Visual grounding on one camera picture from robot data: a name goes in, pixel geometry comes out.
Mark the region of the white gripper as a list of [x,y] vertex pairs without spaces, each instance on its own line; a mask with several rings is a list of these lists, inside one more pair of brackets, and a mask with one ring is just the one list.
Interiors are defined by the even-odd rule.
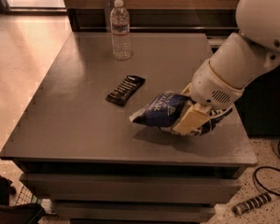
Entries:
[[243,95],[243,89],[235,89],[223,81],[207,59],[194,73],[191,84],[181,92],[190,96],[195,105],[182,112],[181,117],[173,125],[172,131],[179,134],[188,134],[210,120],[209,111],[230,107]]

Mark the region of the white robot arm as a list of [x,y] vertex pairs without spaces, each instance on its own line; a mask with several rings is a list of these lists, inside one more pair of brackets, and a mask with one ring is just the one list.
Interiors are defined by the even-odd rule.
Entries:
[[203,62],[183,90],[193,103],[172,133],[207,133],[237,103],[248,134],[280,134],[280,0],[240,0],[235,16],[239,31]]

